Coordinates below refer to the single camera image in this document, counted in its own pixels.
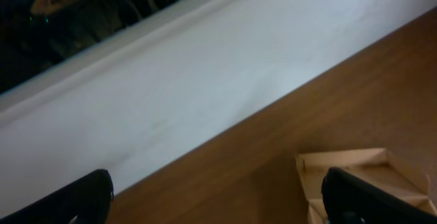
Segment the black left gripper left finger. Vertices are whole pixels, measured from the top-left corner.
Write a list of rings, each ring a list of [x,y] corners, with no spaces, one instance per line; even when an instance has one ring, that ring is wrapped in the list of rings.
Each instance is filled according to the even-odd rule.
[[[113,182],[97,169],[33,204],[1,219],[1,224],[105,224],[113,201]]]

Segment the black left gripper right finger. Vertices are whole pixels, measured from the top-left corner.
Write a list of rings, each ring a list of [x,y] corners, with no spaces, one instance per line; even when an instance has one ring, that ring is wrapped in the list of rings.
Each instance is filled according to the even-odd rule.
[[[338,168],[322,181],[322,200],[331,224],[436,224],[436,216]]]

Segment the cardboard box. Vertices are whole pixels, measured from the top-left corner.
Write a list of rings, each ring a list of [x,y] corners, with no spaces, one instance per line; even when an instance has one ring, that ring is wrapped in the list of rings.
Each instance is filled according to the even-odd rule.
[[[298,154],[296,167],[309,203],[309,224],[327,222],[322,180],[331,167],[340,167],[411,206],[436,214],[429,176],[386,148]]]

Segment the dark window pane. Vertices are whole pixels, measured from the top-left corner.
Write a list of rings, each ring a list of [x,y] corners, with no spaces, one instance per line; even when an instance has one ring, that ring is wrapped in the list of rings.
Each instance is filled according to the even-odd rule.
[[[1,93],[178,0],[1,0]]]

